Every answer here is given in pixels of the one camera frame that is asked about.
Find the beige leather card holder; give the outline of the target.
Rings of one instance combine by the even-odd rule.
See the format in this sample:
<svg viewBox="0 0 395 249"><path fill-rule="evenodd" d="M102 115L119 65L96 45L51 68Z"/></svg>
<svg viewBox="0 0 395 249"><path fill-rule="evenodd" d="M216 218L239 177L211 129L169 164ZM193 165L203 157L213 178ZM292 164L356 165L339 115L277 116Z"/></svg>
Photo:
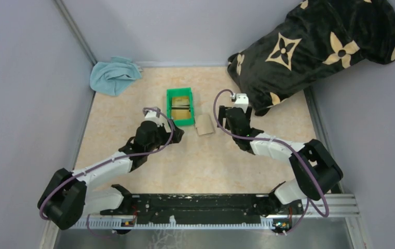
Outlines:
<svg viewBox="0 0 395 249"><path fill-rule="evenodd" d="M209 114L201 114L195 118L195 129L199 136L213 134L214 126Z"/></svg>

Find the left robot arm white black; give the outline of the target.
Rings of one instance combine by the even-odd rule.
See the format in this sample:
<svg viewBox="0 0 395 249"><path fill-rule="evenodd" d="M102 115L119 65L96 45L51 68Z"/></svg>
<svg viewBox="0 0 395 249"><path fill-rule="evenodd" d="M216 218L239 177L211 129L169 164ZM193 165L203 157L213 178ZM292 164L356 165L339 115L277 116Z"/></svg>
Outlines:
<svg viewBox="0 0 395 249"><path fill-rule="evenodd" d="M144 121L135 135L108 158L76 171L65 168L55 171L37 203L40 217L66 230L82 216L92 213L115 210L121 215L128 214L133 207L131 198L117 187L103 191L97 188L136 170L149 155L179 143L184 133L171 120L161 125Z"/></svg>

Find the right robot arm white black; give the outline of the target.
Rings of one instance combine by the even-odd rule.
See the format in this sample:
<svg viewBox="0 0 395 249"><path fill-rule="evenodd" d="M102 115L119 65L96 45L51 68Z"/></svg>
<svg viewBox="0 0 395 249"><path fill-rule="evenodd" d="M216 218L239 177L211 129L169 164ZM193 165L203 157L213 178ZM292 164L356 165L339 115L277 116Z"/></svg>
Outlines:
<svg viewBox="0 0 395 249"><path fill-rule="evenodd" d="M337 185L344 174L325 146L316 139L298 143L277 139L250 126L251 108L219 106L218 127L232 136L243 151L288 164L294 179L275 187L269 194L270 209L284 213L290 203L321 197Z"/></svg>

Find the green plastic bin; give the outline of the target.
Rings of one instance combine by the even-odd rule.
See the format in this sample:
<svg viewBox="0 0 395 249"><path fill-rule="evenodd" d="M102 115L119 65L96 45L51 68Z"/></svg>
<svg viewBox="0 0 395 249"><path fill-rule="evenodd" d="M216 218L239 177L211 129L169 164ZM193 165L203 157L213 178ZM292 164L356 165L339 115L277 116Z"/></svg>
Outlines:
<svg viewBox="0 0 395 249"><path fill-rule="evenodd" d="M166 97L168 118L172 119L178 127L193 126L195 124L195 112L192 89L167 89Z"/></svg>

